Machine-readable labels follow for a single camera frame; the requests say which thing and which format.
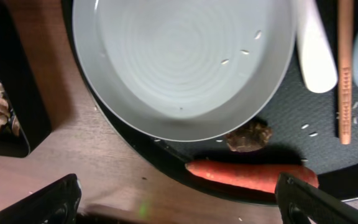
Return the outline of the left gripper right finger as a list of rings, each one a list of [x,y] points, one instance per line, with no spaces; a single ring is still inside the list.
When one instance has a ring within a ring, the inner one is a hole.
[[[358,210],[296,177],[281,173],[275,198],[284,224],[358,224]]]

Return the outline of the grey plate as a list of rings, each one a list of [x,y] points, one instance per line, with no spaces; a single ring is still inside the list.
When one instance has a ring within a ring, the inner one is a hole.
[[[273,97],[295,44],[288,0],[77,0],[76,54],[121,121],[159,139],[212,139]]]

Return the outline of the brown food lump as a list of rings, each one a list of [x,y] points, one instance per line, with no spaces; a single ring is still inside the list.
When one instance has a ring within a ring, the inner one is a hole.
[[[260,121],[250,121],[225,135],[226,144],[234,152],[252,152],[265,147],[273,129]]]

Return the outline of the black rectangular tray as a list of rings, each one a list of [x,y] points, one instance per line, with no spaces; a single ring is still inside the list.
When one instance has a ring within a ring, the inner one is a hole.
[[[0,156],[26,157],[52,128],[13,18],[3,1],[0,1],[0,82],[21,126],[18,137],[7,132],[0,134]]]

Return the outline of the white plastic fork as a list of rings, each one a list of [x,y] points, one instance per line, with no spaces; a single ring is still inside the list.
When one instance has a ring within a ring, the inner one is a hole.
[[[337,69],[315,0],[296,0],[296,44],[305,87],[326,93],[337,85]]]

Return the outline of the wooden chopstick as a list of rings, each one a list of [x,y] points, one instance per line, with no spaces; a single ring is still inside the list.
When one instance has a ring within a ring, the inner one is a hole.
[[[351,143],[352,128],[352,49],[354,31],[354,0],[337,1],[338,62],[338,135],[341,144]]]

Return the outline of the round black serving tray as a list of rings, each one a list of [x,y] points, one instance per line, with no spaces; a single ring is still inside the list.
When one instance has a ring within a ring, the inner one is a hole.
[[[352,90],[351,143],[344,145],[338,136],[338,93],[334,89],[326,93],[313,93],[305,87],[296,54],[296,41],[280,86],[270,101],[248,121],[260,121],[273,129],[273,135],[265,147],[252,152],[231,151],[225,140],[227,133],[201,141],[169,141],[149,136],[121,121],[90,88],[73,39],[74,2],[63,1],[63,18],[76,65],[87,89],[118,135],[159,171],[213,197],[240,203],[274,205],[276,200],[273,193],[206,180],[187,171],[185,164],[207,159],[233,164],[294,164],[314,171],[318,176],[319,188],[327,194],[342,201],[358,199],[358,87]]]

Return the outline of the orange carrot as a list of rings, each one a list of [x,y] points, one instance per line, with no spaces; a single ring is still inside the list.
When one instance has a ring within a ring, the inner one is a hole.
[[[191,174],[206,180],[246,189],[274,193],[282,172],[291,174],[313,187],[318,176],[309,168],[289,164],[230,164],[211,160],[196,160],[185,164]]]

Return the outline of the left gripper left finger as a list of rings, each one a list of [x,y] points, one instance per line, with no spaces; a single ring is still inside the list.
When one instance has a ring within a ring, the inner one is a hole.
[[[81,185],[68,174],[0,211],[0,224],[72,224],[76,222]]]

